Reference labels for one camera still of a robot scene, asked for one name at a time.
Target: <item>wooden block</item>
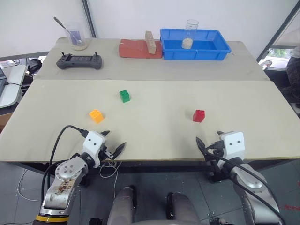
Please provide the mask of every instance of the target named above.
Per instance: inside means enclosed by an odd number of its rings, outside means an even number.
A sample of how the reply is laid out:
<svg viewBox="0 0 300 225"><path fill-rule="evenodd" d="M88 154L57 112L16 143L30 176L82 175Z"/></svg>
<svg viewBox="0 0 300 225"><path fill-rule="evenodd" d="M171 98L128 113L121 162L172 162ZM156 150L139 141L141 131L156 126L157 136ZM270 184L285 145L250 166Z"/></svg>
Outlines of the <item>wooden block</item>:
<svg viewBox="0 0 300 225"><path fill-rule="evenodd" d="M146 38L146 43L147 43L147 48L148 52L150 54L155 54L156 51L156 44L153 39L153 35L151 31L146 31L145 33L145 38Z"/></svg>

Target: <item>gray floor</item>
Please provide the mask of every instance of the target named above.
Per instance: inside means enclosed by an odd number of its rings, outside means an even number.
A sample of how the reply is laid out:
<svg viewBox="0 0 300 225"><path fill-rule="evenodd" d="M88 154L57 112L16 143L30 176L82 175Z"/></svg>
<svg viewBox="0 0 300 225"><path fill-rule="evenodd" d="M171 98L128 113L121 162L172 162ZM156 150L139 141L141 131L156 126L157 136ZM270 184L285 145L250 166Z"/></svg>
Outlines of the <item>gray floor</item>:
<svg viewBox="0 0 300 225"><path fill-rule="evenodd" d="M38 213L39 202L29 202L16 192L23 172L15 165L0 163L0 225L30 222ZM295 208L300 207L300 160L260 172L274 189L287 225L300 224L300 212ZM22 182L23 194L39 199L41 179L42 175L28 171ZM113 182L114 177L90 176L90 185L81 187L76 197L69 224L87 225L92 217L102 218L106 223L113 203ZM240 200L229 180L211 184L200 172L119 174L116 192L128 185L135 185L138 190L135 221L165 219L166 195L180 191L191 199L204 225L209 224L211 216L245 225Z"/></svg>

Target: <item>orange block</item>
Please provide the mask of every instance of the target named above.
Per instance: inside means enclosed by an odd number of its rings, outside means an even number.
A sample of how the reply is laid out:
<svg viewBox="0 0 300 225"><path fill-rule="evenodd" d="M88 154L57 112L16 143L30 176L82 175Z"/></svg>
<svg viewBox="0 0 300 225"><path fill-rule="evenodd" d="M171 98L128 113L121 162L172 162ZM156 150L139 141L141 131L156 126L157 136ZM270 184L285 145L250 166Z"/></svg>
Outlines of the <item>orange block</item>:
<svg viewBox="0 0 300 225"><path fill-rule="evenodd" d="M100 123L102 120L104 120L102 113L97 109L94 109L92 112L90 112L90 116L96 123Z"/></svg>

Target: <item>black gamepad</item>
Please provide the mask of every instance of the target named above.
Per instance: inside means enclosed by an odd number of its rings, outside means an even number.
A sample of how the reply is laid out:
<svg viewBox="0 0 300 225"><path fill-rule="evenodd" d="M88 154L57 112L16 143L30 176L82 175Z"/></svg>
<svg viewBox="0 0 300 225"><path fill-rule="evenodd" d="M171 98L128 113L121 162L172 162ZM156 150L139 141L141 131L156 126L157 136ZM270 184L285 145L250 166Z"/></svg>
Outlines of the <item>black gamepad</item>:
<svg viewBox="0 0 300 225"><path fill-rule="evenodd" d="M60 69L65 69L68 67L92 67L95 69L100 69L102 66L102 58L95 52L94 55L65 55L62 52L62 57L56 62L56 65Z"/></svg>

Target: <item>white cable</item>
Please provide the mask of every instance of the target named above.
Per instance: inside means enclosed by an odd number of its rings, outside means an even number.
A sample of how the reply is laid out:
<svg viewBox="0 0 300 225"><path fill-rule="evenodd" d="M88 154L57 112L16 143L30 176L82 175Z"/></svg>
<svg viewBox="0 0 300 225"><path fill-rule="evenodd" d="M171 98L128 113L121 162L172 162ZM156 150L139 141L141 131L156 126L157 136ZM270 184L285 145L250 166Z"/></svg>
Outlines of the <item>white cable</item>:
<svg viewBox="0 0 300 225"><path fill-rule="evenodd" d="M117 183L117 179L118 179L118 168L120 167L120 165L122 164L122 162L120 162L120 164L117 166L117 163L114 162L114 164L112 165L111 162L108 162L109 165L105 166L105 163L103 163L103 165L100 167L100 171L99 171L99 174L102 178L110 178L112 177L114 174L116 174L116 178L114 180L114 184L113 184L113 197L114 199L116 199L116 192L115 192L115 188L116 188L116 183ZM101 174L101 170L102 168L108 168L108 167L111 167L114 169L114 172L108 176L103 176Z"/></svg>
<svg viewBox="0 0 300 225"><path fill-rule="evenodd" d="M25 171L24 171L23 175L21 176L21 178L20 178L20 180L19 180L18 188L17 188L18 194L19 194L19 196L21 196L22 198L24 198L24 199L26 199L26 200L28 200L28 201L40 202L40 200L35 200L35 199L26 198L26 197L25 197L24 195L22 195L22 193L21 193L21 190L20 190L20 183L21 183L21 181L23 180L23 177L24 177L24 175L25 175L25 173L26 173L27 171L28 171L28 170L25 170Z"/></svg>

